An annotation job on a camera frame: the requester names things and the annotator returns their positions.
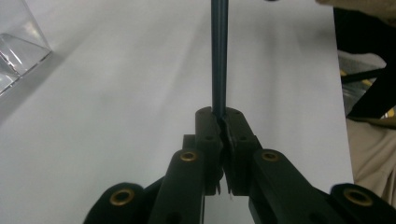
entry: white table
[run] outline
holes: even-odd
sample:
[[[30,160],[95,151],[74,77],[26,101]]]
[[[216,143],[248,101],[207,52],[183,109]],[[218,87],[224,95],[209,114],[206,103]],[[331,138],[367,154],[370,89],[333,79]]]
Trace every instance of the white table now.
[[[54,53],[0,99],[0,223],[81,223],[211,105],[210,1],[27,3]],[[229,23],[228,106],[315,187],[351,182],[332,9],[232,0]],[[207,198],[205,223],[253,223],[248,199]]]

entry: black plastic part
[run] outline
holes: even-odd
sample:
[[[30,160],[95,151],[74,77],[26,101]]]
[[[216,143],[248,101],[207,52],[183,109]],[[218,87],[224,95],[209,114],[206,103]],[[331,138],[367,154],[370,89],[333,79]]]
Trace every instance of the black plastic part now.
[[[219,126],[210,107],[205,107],[195,113],[195,149],[205,154],[205,194],[215,195],[223,176],[220,153],[222,143],[219,137]],[[191,141],[185,135],[183,148]]]
[[[150,186],[146,187],[144,190],[145,201],[141,206],[143,206],[142,212],[147,214],[145,223],[147,223],[149,219],[149,214],[151,214],[152,208],[155,204],[155,201],[157,200],[158,192],[160,191],[162,183],[163,183],[163,177],[152,183]]]
[[[195,148],[195,134],[184,134],[183,148]]]
[[[363,187],[342,184],[332,187],[333,207],[347,219],[347,223],[390,224],[396,223],[396,210]]]
[[[256,181],[250,186],[248,208],[255,224],[276,224],[276,216]]]
[[[174,154],[163,178],[149,224],[202,223],[204,165],[204,153],[199,150],[183,149]]]
[[[125,204],[115,205],[111,202],[112,196],[119,190],[132,192],[130,195],[120,193],[118,197],[128,197],[131,199]],[[84,224],[143,224],[146,223],[147,213],[144,212],[142,204],[144,202],[143,188],[130,183],[121,183],[106,190],[99,198],[87,215]]]
[[[283,154],[257,151],[252,171],[277,223],[345,223]]]
[[[222,119],[226,113],[228,0],[211,1],[213,114]]]
[[[251,162],[254,152],[261,148],[260,143],[242,112],[227,108],[224,122],[229,141],[228,148],[224,150],[224,172],[229,190],[236,196],[248,196]]]

